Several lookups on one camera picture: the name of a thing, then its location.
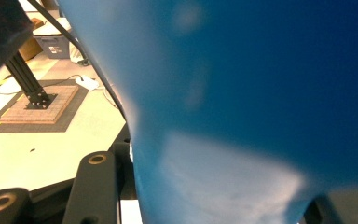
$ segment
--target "blue surface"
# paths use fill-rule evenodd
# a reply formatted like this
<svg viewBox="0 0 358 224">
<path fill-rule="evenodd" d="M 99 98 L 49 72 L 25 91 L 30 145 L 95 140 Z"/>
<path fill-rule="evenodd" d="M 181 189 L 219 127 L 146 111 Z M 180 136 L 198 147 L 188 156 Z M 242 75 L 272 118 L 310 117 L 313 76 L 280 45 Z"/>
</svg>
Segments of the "blue surface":
<svg viewBox="0 0 358 224">
<path fill-rule="evenodd" d="M 144 224 L 296 223 L 358 185 L 358 1 L 60 6 L 121 95 Z"/>
</svg>

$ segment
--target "white floor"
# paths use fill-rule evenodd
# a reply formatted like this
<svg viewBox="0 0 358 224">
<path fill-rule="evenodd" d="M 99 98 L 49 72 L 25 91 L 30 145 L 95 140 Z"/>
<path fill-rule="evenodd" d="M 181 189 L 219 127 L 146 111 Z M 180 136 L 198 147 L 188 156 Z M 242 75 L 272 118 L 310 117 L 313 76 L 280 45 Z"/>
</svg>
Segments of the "white floor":
<svg viewBox="0 0 358 224">
<path fill-rule="evenodd" d="M 41 53 L 28 65 L 38 79 L 73 75 L 63 68 L 57 77 L 45 77 L 57 61 Z M 2 68 L 0 82 L 8 75 Z M 80 75 L 97 78 L 90 66 Z M 0 87 L 0 92 L 19 90 L 13 77 Z M 12 97 L 0 95 L 0 109 Z M 0 133 L 0 189 L 33 190 L 75 177 L 80 160 L 91 152 L 106 151 L 124 123 L 118 110 L 104 98 L 103 90 L 95 90 L 88 93 L 65 133 Z M 142 223 L 137 201 L 122 201 L 121 205 L 124 224 Z"/>
</svg>

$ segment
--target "wooden base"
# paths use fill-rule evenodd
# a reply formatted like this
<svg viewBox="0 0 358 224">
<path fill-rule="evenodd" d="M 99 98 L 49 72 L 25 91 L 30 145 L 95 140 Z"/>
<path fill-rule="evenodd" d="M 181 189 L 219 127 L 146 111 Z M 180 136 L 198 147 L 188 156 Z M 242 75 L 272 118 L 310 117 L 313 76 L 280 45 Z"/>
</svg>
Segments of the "wooden base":
<svg viewBox="0 0 358 224">
<path fill-rule="evenodd" d="M 55 124 L 62 112 L 74 98 L 78 86 L 50 86 L 45 87 L 44 89 L 48 94 L 57 94 L 57 97 L 48 109 L 26 109 L 29 101 L 22 95 L 17 102 L 2 115 L 0 122 L 17 124 Z"/>
</svg>

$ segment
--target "black mat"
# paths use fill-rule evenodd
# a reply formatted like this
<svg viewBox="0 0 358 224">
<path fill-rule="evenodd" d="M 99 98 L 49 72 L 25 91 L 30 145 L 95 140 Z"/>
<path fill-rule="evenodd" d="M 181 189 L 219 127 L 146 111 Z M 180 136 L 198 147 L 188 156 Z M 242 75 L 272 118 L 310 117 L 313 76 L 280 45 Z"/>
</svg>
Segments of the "black mat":
<svg viewBox="0 0 358 224">
<path fill-rule="evenodd" d="M 62 80 L 40 80 L 39 83 L 42 86 L 51 85 L 54 83 L 58 83 Z M 74 80 L 66 80 L 57 86 L 74 86 L 77 85 Z M 69 124 L 72 121 L 76 111 L 82 104 L 84 98 L 86 97 L 89 91 L 83 87 L 79 86 L 79 90 L 76 95 L 72 99 L 71 103 L 65 108 L 60 118 L 57 120 L 55 124 L 4 124 L 0 123 L 0 133 L 64 133 L 69 127 Z M 17 99 L 22 95 L 22 93 L 17 93 L 13 99 L 8 102 L 1 110 L 0 110 L 0 118 L 1 116 L 11 108 L 14 103 L 16 103 Z"/>
</svg>

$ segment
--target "brown box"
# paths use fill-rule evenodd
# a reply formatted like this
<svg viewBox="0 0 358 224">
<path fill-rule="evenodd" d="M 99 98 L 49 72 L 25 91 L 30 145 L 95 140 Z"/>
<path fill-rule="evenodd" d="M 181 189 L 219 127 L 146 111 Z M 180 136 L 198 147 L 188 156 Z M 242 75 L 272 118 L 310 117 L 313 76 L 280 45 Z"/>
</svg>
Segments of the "brown box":
<svg viewBox="0 0 358 224">
<path fill-rule="evenodd" d="M 43 26 L 43 22 L 39 19 L 33 18 L 31 22 L 34 24 L 34 30 Z M 25 42 L 21 48 L 19 48 L 19 53 L 24 59 L 24 61 L 32 59 L 36 54 L 42 52 L 37 41 L 32 37 L 27 42 Z"/>
</svg>

